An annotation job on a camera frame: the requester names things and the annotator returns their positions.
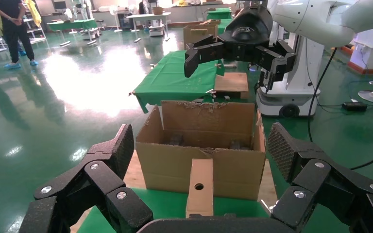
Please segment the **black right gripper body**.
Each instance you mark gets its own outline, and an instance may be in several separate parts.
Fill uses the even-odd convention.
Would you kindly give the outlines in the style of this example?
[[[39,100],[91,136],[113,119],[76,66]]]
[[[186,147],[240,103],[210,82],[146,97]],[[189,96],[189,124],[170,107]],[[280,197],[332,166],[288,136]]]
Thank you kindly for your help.
[[[257,47],[268,47],[273,19],[264,6],[246,7],[227,25],[219,35],[223,43],[223,58],[236,61],[257,61]]]

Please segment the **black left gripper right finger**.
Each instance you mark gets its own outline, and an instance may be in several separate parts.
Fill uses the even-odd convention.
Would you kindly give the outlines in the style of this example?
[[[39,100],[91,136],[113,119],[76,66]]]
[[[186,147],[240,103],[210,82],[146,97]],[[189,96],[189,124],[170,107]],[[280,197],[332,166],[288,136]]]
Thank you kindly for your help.
[[[373,233],[373,180],[337,164],[316,144],[296,139],[274,123],[268,152],[289,184],[271,217],[302,231],[317,205],[328,208],[352,233]]]

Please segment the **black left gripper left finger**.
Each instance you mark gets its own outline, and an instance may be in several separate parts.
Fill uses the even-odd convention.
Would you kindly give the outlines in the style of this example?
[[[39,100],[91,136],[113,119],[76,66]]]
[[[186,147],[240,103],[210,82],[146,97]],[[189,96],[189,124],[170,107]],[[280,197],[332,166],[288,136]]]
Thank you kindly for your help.
[[[22,233],[68,233],[97,207],[117,233],[135,233],[152,221],[151,209],[124,182],[134,152],[133,129],[93,145],[81,162],[38,187],[20,226]]]

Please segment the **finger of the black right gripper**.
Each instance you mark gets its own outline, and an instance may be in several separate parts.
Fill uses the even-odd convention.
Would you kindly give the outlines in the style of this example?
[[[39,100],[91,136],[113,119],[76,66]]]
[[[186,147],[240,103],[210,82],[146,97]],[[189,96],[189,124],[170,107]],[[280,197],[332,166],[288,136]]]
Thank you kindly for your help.
[[[223,58],[224,43],[218,42],[212,34],[201,37],[194,43],[187,44],[184,62],[184,75],[190,78],[199,64]]]
[[[277,40],[271,47],[257,46],[255,64],[262,69],[259,86],[272,90],[274,82],[283,80],[293,70],[296,52],[284,41]]]

